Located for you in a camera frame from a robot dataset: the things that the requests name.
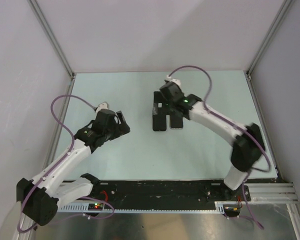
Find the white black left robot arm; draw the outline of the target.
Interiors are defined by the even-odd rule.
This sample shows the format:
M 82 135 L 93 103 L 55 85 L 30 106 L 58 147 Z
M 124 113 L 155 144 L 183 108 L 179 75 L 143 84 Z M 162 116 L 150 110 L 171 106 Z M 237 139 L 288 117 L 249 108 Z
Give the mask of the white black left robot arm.
M 59 208 L 72 201 L 85 196 L 97 199 L 101 187 L 96 184 L 98 179 L 89 173 L 83 174 L 68 187 L 62 187 L 61 183 L 97 148 L 129 132 L 130 127 L 121 111 L 97 110 L 95 119 L 76 132 L 71 144 L 58 159 L 31 180 L 22 178 L 17 183 L 16 200 L 21 202 L 22 213 L 36 224 L 45 226 Z

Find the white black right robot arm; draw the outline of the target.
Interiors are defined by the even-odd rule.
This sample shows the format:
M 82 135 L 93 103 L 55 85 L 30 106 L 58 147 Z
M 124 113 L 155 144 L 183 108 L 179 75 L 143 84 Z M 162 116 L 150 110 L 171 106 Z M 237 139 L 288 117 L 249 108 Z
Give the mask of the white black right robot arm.
M 223 180 L 225 185 L 221 187 L 221 194 L 228 201 L 237 197 L 239 186 L 265 153 L 260 127 L 255 123 L 242 125 L 234 122 L 208 106 L 200 97 L 185 95 L 176 81 L 166 81 L 153 93 L 153 131 L 164 132 L 167 129 L 167 116 L 177 122 L 178 129 L 183 127 L 183 119 L 187 119 L 210 129 L 232 146 L 231 166 Z

